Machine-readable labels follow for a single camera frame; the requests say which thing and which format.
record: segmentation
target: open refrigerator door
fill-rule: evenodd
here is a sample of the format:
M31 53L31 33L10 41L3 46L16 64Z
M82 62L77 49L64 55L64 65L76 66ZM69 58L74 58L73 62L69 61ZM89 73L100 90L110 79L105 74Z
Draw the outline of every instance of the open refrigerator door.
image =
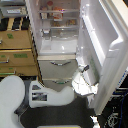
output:
M90 86L98 86L97 94L87 96L96 114L102 113L127 67L127 17L121 0L81 0L76 60L78 66L89 65L83 78Z

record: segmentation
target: refrigerator drawer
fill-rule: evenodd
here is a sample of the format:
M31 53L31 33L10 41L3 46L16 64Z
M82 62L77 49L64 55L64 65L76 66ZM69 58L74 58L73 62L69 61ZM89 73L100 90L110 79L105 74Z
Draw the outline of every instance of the refrigerator drawer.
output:
M27 10L25 6L0 7L4 17L25 17Z
M71 79L43 80L44 86L55 91L61 91L66 86L71 86Z
M24 31L1 31L0 49L23 49L31 48L29 34Z
M72 78L72 75L77 69L76 60L55 60L55 61L39 60L38 62L42 74L42 79Z
M1 50L1 66L26 66L34 65L35 61L31 49L27 50Z
M0 67L0 77L9 75L17 76L37 76L38 71L36 65L33 66L19 66L19 67Z

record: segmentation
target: white refrigerator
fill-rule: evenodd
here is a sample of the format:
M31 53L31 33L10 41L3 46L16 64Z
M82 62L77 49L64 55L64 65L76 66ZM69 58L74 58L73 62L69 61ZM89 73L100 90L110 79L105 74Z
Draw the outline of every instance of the white refrigerator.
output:
M92 86L98 83L98 92L87 97L88 106L101 114L128 66L125 3L26 0L26 6L38 56L74 55L78 66L89 65L84 77Z

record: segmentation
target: drawer handle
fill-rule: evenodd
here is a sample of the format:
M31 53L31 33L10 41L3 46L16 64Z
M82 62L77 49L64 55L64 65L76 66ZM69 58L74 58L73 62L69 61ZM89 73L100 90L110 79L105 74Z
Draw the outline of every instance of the drawer handle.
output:
M7 59L7 61L0 61L0 64L8 63L8 62L9 62L9 59Z
M0 75L15 75L16 74L16 71L14 71L14 72L10 72L10 73L0 73Z
M0 40L0 44L2 44L2 40Z
M54 82L56 84L66 84L66 83L69 82L69 80L65 80L65 81L52 81L52 82Z
M71 61L67 61L67 62L65 62L65 63L63 63L63 64L58 64L58 63L56 63L55 61L51 61L51 64L57 65L57 66L64 66L64 65L67 65L67 64L69 64L69 63L71 63Z

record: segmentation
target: wooden cabinet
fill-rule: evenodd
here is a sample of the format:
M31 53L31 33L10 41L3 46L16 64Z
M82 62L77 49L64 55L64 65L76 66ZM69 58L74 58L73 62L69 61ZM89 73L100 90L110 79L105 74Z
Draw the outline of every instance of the wooden cabinet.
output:
M29 31L0 31L0 49L26 49L31 48Z
M0 77L8 75L41 78L30 30L0 31Z
M38 76L38 70L36 65L32 66L8 66L0 67L0 77L5 77L8 75L17 76Z

